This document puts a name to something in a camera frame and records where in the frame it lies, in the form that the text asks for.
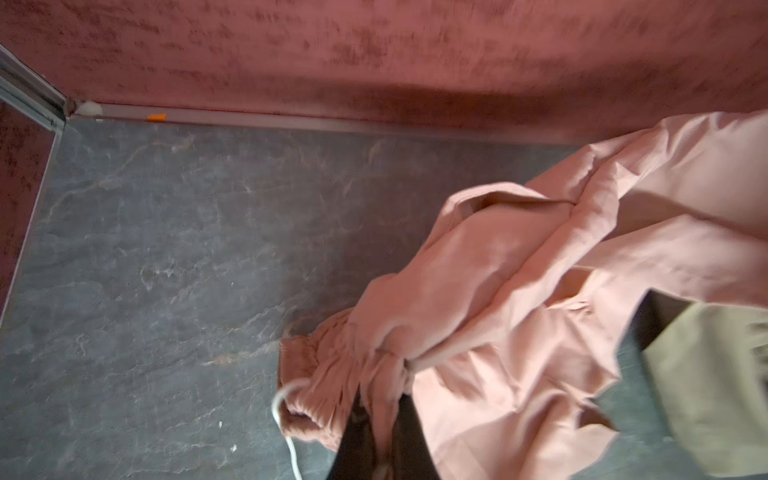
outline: white drawstring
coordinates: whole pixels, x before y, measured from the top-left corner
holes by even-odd
[[[310,384],[310,379],[295,379],[283,385],[282,388],[275,392],[275,398],[272,399],[272,417],[277,423],[277,428],[280,428],[280,404],[293,393],[294,391],[301,389]],[[290,451],[290,465],[293,468],[293,477],[296,480],[303,480],[301,478],[301,472],[299,471],[299,462],[296,460],[296,447],[293,445],[293,439],[288,435],[283,436],[288,444],[288,450]]]

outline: beige fabric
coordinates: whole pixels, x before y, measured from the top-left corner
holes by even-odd
[[[695,303],[643,354],[675,438],[706,473],[768,473],[768,310]]]
[[[567,478],[615,435],[590,398],[649,287],[768,306],[766,152],[764,113],[678,116],[453,195],[405,269],[282,341],[280,381],[311,378],[283,431],[335,448],[360,385],[383,450],[412,388],[444,480]]]

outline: stone floor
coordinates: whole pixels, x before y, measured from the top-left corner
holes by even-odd
[[[71,121],[0,330],[0,476],[292,478],[279,338],[403,267],[449,194],[573,150]],[[578,478],[706,478],[619,355],[622,433]],[[325,478],[330,452],[299,455]]]

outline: pink fabric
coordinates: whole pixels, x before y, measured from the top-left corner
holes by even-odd
[[[411,263],[284,339],[283,431],[334,449],[360,385],[377,448],[412,389],[444,480],[567,478],[615,436],[590,399],[649,288],[768,306],[768,114],[668,118],[525,187],[453,195]]]

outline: red wall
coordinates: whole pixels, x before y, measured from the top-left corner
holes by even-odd
[[[0,101],[0,314],[53,144],[53,132]]]
[[[0,0],[102,102],[604,137],[768,107],[764,0]]]

